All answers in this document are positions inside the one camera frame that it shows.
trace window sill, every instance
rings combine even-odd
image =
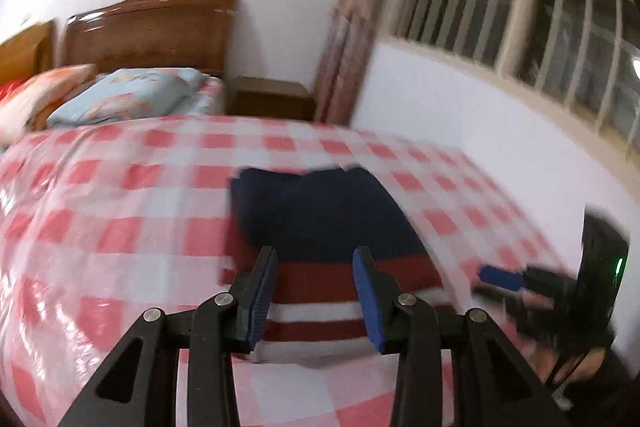
[[[625,155],[625,141],[617,131],[603,128],[598,133],[593,122],[581,107],[569,110],[561,103],[533,87],[511,77],[500,77],[494,71],[466,58],[448,54],[414,42],[379,34],[376,42],[424,55],[431,60],[451,66],[483,80],[520,100],[536,113],[545,116],[571,140],[596,159],[640,202],[640,153],[632,150]]]

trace pink curtain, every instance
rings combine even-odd
[[[375,3],[376,0],[338,0],[316,71],[316,121],[349,124],[375,38]]]

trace checkered blanket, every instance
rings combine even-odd
[[[28,427],[56,425],[145,309],[190,309],[223,289],[226,186],[237,169],[353,164],[398,202],[460,310],[473,305],[469,282],[479,264],[559,266],[516,204],[458,151],[229,117],[32,134],[0,158],[0,383],[9,403]],[[186,423],[184,367],[179,425]],[[394,357],[374,354],[236,361],[242,425],[386,426],[395,371]],[[443,374],[450,420],[449,363]]]

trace metal screw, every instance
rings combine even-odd
[[[413,306],[415,304],[415,296],[411,295],[411,293],[401,293],[398,296],[398,302],[402,306]]]
[[[158,308],[149,308],[142,314],[142,318],[147,322],[154,322],[162,316],[162,312]]]
[[[219,293],[215,297],[213,297],[213,302],[215,302],[218,306],[227,306],[234,301],[234,296],[231,293]]]
[[[475,309],[469,312],[469,318],[473,322],[484,322],[486,320],[486,313],[482,310]]]

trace person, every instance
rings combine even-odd
[[[558,354],[538,347],[532,361],[542,381],[551,374]],[[554,383],[566,380],[569,422],[580,427],[640,426],[640,373],[632,378],[612,349],[592,349],[583,360],[563,365]]]

